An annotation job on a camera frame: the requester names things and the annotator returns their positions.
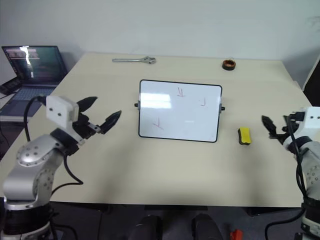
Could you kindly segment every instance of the white wall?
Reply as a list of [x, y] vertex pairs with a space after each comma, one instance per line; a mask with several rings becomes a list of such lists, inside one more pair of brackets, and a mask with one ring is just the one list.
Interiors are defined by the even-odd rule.
[[283, 60], [302, 85], [320, 0], [0, 0], [0, 45], [58, 45], [68, 68], [88, 51]]

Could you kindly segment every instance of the yellow sponge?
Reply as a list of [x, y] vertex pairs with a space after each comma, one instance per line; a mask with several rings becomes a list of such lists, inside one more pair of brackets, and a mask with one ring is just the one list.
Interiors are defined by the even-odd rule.
[[239, 143], [241, 145], [250, 145], [251, 144], [251, 137], [250, 137], [250, 128], [248, 127], [240, 127], [238, 129], [239, 134]]

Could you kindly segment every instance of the laptop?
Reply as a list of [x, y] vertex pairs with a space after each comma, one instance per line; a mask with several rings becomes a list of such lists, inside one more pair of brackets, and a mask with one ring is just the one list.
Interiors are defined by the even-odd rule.
[[[29, 100], [50, 95], [68, 72], [57, 46], [3, 46], [2, 49], [22, 86], [0, 110], [1, 120], [10, 116], [19, 121]], [[39, 102], [34, 102], [28, 117], [40, 106]]]

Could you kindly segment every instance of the beige tabletop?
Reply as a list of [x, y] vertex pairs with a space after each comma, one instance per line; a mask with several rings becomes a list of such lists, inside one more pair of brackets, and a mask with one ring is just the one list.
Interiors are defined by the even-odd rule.
[[[97, 96], [85, 112], [94, 124], [118, 110], [118, 123], [106, 134], [86, 140], [68, 158], [70, 169], [84, 185], [59, 189], [52, 201], [77, 203], [299, 207], [296, 161], [277, 140], [268, 138], [261, 115], [281, 129], [282, 115], [310, 106], [281, 61], [156, 56], [157, 63], [112, 63], [119, 54], [87, 53], [53, 95], [78, 101]], [[142, 138], [138, 135], [139, 81], [167, 80], [222, 86], [218, 139], [215, 143]], [[249, 127], [252, 144], [240, 145], [237, 130]], [[50, 133], [55, 125], [41, 109], [29, 122], [31, 139]], [[26, 143], [22, 132], [0, 162], [2, 184]], [[72, 182], [63, 165], [53, 186]]]

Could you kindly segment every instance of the whiteboard stand knob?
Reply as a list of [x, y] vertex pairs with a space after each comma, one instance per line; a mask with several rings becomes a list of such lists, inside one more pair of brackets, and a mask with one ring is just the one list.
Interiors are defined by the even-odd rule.
[[226, 108], [220, 104], [220, 113], [224, 110], [226, 110]]
[[134, 106], [135, 106], [136, 108], [138, 108], [138, 110], [140, 110], [140, 101], [138, 101], [137, 103], [135, 103]]

